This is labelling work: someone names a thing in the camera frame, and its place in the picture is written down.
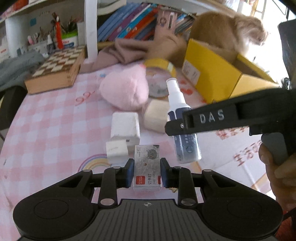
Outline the person's right hand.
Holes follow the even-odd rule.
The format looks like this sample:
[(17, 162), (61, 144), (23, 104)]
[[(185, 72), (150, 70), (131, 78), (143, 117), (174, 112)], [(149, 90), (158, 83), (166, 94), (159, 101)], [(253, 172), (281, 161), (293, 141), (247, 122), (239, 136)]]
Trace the person's right hand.
[(295, 154), (291, 155), (282, 165), (277, 166), (271, 152), (264, 144), (260, 145), (259, 158), (265, 164), (266, 174), (271, 190), (284, 211), (295, 208)]

